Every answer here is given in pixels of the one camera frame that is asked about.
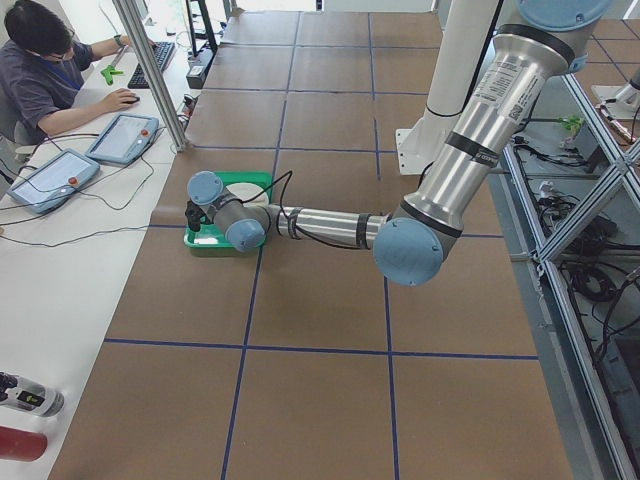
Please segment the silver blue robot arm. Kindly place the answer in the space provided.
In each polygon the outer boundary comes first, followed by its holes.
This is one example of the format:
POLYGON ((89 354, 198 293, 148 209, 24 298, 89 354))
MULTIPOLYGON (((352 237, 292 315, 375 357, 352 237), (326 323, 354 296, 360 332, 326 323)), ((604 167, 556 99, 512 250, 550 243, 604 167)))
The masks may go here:
POLYGON ((389 280, 417 286, 431 280, 461 236, 463 214, 545 83, 575 72, 586 62, 586 46, 607 1, 519 1, 493 38, 494 57, 474 86, 440 147, 428 149, 427 120, 404 131, 425 160, 416 191, 387 216, 256 205, 234 195, 218 174, 200 171, 187 183, 185 216, 190 230, 217 228, 237 251, 263 244, 275 230, 336 248, 368 249, 389 280))

